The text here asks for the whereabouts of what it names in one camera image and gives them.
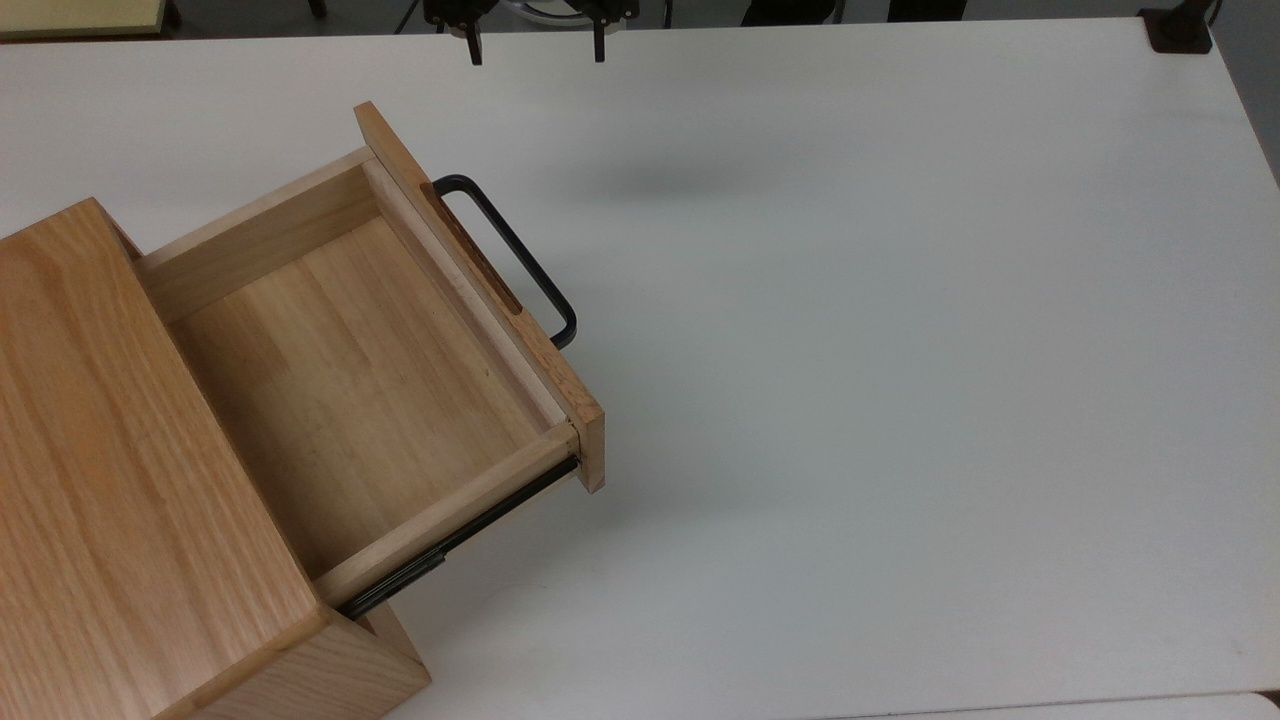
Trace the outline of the black Franka gripper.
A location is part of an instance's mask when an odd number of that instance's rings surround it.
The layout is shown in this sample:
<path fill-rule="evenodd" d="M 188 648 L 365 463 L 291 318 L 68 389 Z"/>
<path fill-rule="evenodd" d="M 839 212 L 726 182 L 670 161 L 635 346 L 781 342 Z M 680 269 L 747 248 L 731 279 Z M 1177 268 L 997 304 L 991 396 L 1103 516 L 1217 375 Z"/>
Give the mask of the black Franka gripper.
<path fill-rule="evenodd" d="M 422 9 L 429 24 L 463 27 L 470 61 L 480 67 L 483 45 L 477 23 L 500 4 L 535 23 L 591 26 L 595 63 L 605 61 L 608 27 L 637 17 L 637 1 L 422 1 Z"/>

